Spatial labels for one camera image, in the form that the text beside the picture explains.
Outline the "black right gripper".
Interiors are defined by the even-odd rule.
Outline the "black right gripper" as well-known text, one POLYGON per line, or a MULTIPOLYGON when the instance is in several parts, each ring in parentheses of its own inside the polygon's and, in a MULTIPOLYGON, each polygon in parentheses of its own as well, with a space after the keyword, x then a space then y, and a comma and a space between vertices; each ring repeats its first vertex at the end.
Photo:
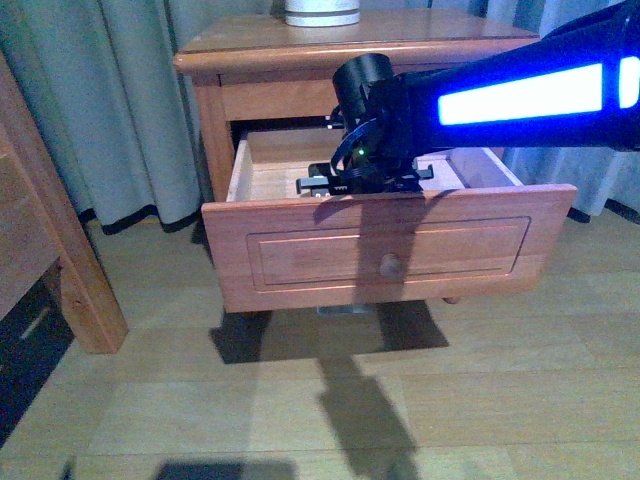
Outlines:
POLYGON ((355 155, 312 163, 308 176, 296 180, 296 193, 311 196, 420 192, 420 182, 431 180, 434 168, 418 166, 417 160, 383 160, 372 163, 363 149, 355 155))

